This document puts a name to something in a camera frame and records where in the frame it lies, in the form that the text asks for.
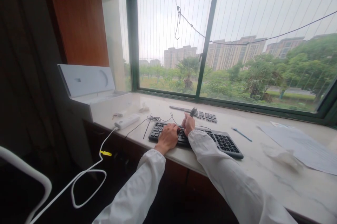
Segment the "box lid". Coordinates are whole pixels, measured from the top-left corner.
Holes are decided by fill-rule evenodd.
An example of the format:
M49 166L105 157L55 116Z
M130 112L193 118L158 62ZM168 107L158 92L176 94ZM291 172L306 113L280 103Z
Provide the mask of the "box lid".
M58 64L71 98L115 89L109 67Z

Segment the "person's left hand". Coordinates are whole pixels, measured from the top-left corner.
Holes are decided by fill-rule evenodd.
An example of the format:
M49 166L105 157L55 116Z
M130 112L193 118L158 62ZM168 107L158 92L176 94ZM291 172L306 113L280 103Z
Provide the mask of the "person's left hand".
M154 149L160 152L163 156L170 149L173 149L178 142L178 130L180 130L180 128L174 123L168 123L166 126L164 126L163 131L159 136L158 143Z

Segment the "black keyboard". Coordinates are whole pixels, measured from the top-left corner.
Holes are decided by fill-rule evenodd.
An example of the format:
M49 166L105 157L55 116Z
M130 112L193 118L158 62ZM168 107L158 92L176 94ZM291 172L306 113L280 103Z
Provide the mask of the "black keyboard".
M158 142L158 138L161 134L161 131L163 130L163 127L167 125L167 123L162 123L162 122L157 122L151 133L148 136L148 139L150 141L153 142ZM187 147L187 148L191 148L190 143L189 143L189 139L187 138L187 136L184 133L184 128L182 126L180 127L180 131L178 132L178 146L181 147ZM228 133L226 132L220 132L220 131L215 131L215 130L203 130L203 129L199 129L196 127L196 129L204 131L205 133L207 133L215 142L218 150L226 153L227 155L236 158L236 159L242 159L243 158L243 154L241 153L241 151L239 150L239 148L235 145L235 143L233 142L233 140L231 139L231 137L229 136Z

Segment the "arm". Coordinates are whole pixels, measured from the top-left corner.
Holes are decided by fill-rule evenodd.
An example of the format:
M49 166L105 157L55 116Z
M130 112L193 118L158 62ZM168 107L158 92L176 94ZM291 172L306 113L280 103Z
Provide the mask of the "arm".
M143 223L165 170L164 155L177 144L177 129L175 124L168 124L163 128L154 150L149 150L142 156L137 171L93 224Z
M188 138L198 162L239 223L296 223L286 209L248 176L233 158L217 149L212 138L195 130L189 118L183 121L183 126L189 127Z

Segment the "sky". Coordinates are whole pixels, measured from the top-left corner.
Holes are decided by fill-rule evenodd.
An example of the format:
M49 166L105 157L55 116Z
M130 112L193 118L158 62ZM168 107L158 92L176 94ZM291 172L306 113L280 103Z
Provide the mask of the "sky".
M138 0L139 58L160 59L164 50L191 45L203 51L204 38L181 18L177 28L177 5L182 15L206 34L211 0ZM234 41L242 36L270 38L315 21L337 10L337 0L217 0L211 40ZM284 38L337 32L337 13L267 44Z

